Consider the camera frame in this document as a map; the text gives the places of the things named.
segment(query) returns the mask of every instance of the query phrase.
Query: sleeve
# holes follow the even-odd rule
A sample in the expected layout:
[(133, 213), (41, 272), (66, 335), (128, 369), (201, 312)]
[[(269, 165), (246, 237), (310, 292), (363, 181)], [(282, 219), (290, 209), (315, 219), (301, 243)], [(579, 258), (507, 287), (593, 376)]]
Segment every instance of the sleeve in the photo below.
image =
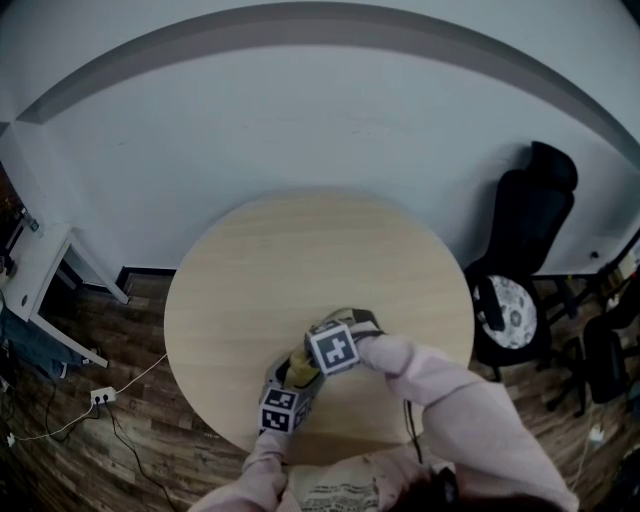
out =
[(425, 440), (435, 455), (456, 465), (462, 495), (521, 493), (578, 510), (577, 498), (520, 421), (504, 386), (402, 337), (364, 338), (358, 352), (363, 364), (385, 373), (392, 392), (424, 406)]
[(240, 478), (207, 494), (190, 512), (275, 511), (287, 485), (282, 457), (288, 443), (286, 434), (264, 432), (247, 457)]

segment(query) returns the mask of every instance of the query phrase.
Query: yellow object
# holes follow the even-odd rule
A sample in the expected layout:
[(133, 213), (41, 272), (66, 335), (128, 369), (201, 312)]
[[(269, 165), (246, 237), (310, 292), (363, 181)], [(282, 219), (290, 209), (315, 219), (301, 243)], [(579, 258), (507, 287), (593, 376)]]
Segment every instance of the yellow object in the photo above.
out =
[(284, 379), (284, 388), (304, 388), (319, 372), (318, 368), (311, 366), (311, 359), (307, 358), (304, 345), (300, 345), (289, 357), (289, 369)]

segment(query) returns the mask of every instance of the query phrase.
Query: desk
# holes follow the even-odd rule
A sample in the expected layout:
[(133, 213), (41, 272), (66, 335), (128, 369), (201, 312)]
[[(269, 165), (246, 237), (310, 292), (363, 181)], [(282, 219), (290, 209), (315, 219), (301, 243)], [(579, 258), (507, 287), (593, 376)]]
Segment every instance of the desk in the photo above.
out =
[[(320, 191), (249, 203), (195, 244), (167, 299), (171, 369), (202, 419), (251, 450), (267, 368), (346, 306), (469, 362), (471, 298), (444, 244), (384, 201)], [(330, 463), (408, 440), (402, 401), (358, 366), (327, 380), (288, 460)]]
[(10, 255), (18, 265), (18, 271), (2, 287), (6, 305), (25, 322), (33, 322), (60, 343), (106, 368), (106, 359), (94, 354), (47, 322), (40, 315), (40, 305), (62, 258), (70, 248), (91, 267), (116, 299), (123, 304), (129, 302), (129, 299), (78, 241), (71, 226), (50, 224), (41, 226), (40, 230), (42, 232), (36, 235), (24, 228), (11, 249)]

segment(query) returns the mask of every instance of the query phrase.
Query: person's right arm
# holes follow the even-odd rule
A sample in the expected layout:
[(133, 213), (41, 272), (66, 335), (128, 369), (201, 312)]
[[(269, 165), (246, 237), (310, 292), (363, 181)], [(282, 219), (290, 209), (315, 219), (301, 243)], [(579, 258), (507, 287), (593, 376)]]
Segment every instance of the person's right arm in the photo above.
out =
[[(371, 326), (352, 328), (359, 329)], [(435, 455), (456, 465), (462, 495), (528, 494), (578, 510), (577, 498), (520, 421), (504, 386), (399, 336), (364, 338), (357, 346), (363, 364), (383, 372), (396, 395), (424, 406), (426, 441)]]

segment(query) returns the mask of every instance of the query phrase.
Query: black office chair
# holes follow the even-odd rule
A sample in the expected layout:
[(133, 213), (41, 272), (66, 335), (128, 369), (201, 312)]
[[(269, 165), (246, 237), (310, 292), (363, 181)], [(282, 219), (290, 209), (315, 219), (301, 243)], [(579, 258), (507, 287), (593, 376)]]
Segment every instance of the black office chair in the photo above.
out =
[(577, 184), (571, 158), (542, 142), (531, 144), (525, 170), (509, 171), (498, 183), (489, 248), (465, 270), (476, 357), (498, 381), (501, 366), (550, 358), (551, 331), (531, 275), (569, 215)]
[[(562, 392), (547, 404), (550, 411), (555, 410), (569, 392), (577, 388), (580, 410), (575, 417), (582, 416), (586, 409), (587, 383), (596, 404), (610, 402), (626, 392), (629, 376), (624, 362), (628, 357), (640, 355), (640, 346), (636, 344), (623, 349), (614, 329), (628, 327), (638, 313), (640, 279), (633, 279), (614, 309), (587, 322), (582, 334), (584, 356), (579, 338), (567, 342), (562, 353), (554, 353), (560, 365), (571, 370), (571, 377), (564, 382)], [(571, 350), (575, 353), (573, 358), (568, 354)]]

